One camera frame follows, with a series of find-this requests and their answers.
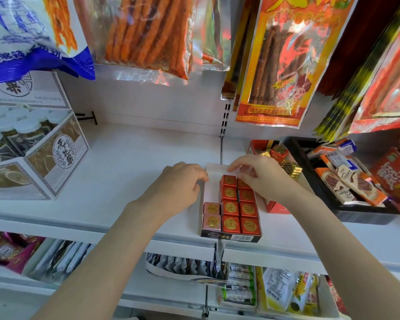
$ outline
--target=barcode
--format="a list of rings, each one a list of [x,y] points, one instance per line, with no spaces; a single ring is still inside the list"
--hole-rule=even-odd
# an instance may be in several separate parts
[[[276,300],[277,302],[280,300],[280,297],[277,296],[276,294],[274,294],[274,293],[272,292],[272,290],[270,290],[269,288],[267,289],[267,294],[268,294],[268,295],[271,295],[271,296],[274,298],[274,300]]]
[[[230,240],[238,240],[240,242],[251,242],[253,236],[232,235]]]

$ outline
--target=shelf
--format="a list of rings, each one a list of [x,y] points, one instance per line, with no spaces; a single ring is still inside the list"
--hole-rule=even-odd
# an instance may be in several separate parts
[[[220,162],[216,136],[89,122],[82,129],[91,150],[57,200],[0,200],[0,231],[96,244],[165,166]],[[200,237],[199,210],[200,199],[169,219],[145,251],[212,261],[216,240]]]
[[[58,288],[31,280],[0,266],[0,288],[25,293],[52,295]],[[124,289],[120,306],[168,312],[201,318],[206,301],[206,284],[149,276],[142,255]]]
[[[225,137],[223,164],[247,151],[249,141]],[[308,236],[292,215],[261,213],[262,238],[256,244],[225,240],[223,260],[326,274]],[[344,223],[354,236],[400,280],[400,217],[386,226]]]

